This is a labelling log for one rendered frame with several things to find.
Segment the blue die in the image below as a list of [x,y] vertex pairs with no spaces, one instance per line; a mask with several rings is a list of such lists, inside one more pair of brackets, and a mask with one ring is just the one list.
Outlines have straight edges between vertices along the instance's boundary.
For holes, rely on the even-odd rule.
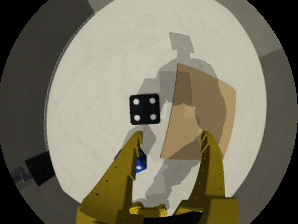
[[[119,152],[118,152],[118,154],[119,154]],[[115,158],[117,157],[117,155],[115,156]],[[145,170],[146,168],[147,168],[147,156],[140,148],[140,153],[139,153],[139,156],[137,157],[136,173],[141,172],[141,171]]]

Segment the tan flat mat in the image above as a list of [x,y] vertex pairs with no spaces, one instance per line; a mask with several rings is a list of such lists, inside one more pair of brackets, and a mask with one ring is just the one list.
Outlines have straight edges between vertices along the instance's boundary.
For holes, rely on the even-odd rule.
[[235,89],[205,72],[178,63],[160,158],[201,160],[203,131],[213,136],[224,158],[233,130],[235,109]]

